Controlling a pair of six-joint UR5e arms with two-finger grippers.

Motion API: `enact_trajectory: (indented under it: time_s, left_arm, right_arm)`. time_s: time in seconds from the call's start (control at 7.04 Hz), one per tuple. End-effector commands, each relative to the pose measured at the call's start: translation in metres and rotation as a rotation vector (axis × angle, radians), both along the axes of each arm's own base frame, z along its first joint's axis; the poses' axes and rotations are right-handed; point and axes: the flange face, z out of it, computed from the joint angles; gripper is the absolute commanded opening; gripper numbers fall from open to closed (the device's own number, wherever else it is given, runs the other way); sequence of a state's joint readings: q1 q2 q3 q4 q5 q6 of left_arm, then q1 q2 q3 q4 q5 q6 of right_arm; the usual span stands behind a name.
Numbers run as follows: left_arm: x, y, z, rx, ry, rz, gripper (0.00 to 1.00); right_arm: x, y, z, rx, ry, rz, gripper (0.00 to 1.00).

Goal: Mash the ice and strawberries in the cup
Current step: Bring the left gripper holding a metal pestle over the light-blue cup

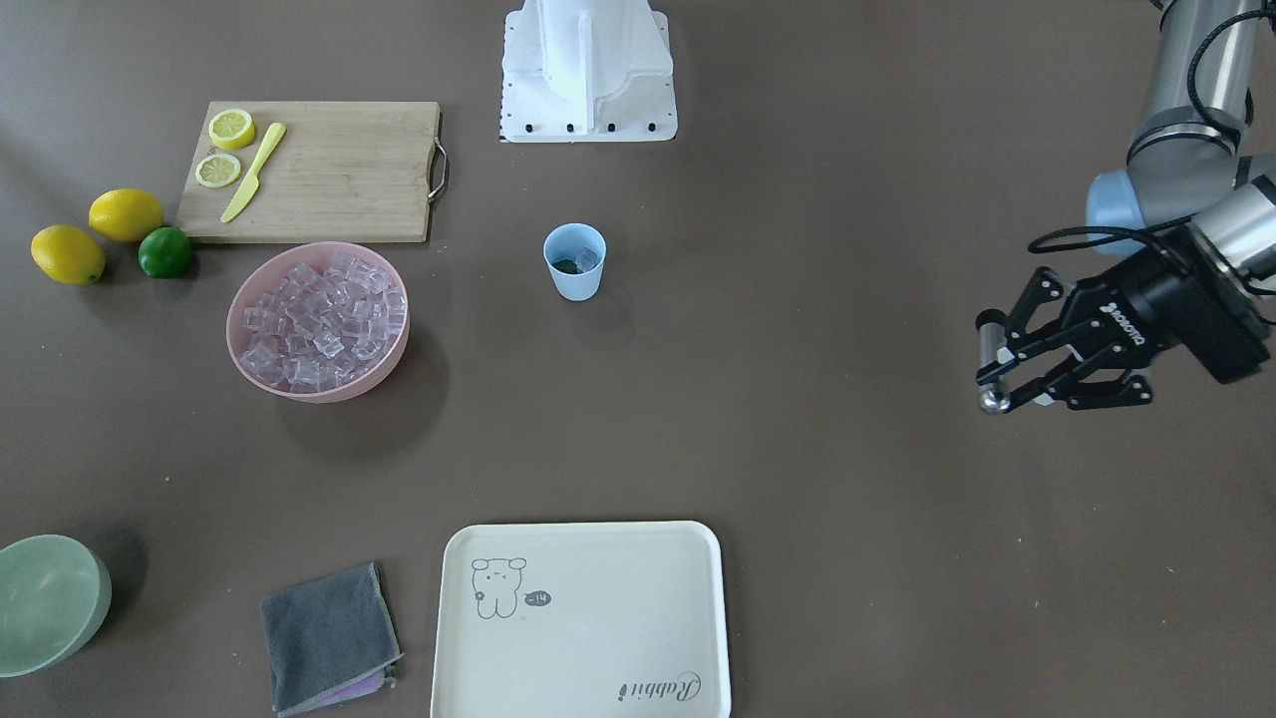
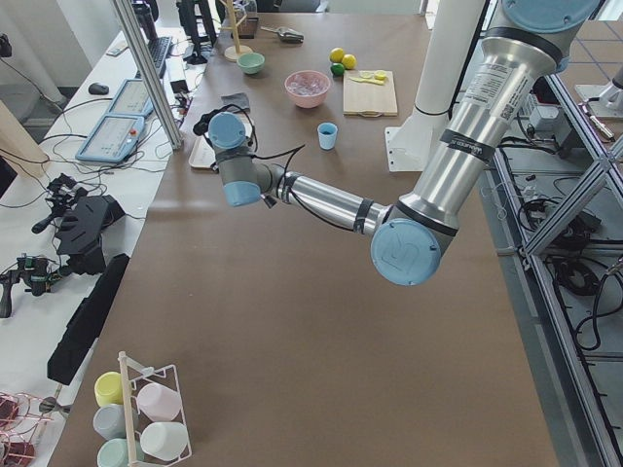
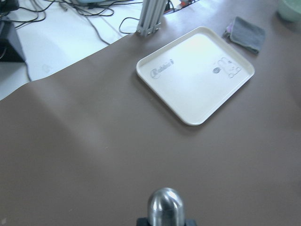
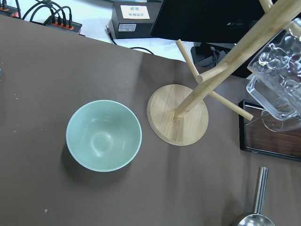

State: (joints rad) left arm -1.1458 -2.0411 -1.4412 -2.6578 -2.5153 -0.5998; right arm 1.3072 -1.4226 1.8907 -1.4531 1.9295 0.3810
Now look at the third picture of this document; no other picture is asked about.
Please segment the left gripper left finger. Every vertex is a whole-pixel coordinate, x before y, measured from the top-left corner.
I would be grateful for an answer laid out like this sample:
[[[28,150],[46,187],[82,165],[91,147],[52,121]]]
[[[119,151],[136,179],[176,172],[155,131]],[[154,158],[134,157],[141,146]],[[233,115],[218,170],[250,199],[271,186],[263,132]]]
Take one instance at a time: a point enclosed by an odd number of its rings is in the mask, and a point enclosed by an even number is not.
[[[147,218],[138,218],[136,221],[136,226],[149,226]]]

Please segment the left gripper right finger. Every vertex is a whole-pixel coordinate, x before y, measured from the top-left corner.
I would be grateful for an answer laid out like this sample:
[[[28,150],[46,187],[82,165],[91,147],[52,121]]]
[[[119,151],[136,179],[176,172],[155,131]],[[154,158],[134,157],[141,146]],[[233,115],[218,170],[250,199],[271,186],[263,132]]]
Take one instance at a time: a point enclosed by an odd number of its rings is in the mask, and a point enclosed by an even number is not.
[[[197,226],[197,223],[194,219],[186,219],[185,226]]]

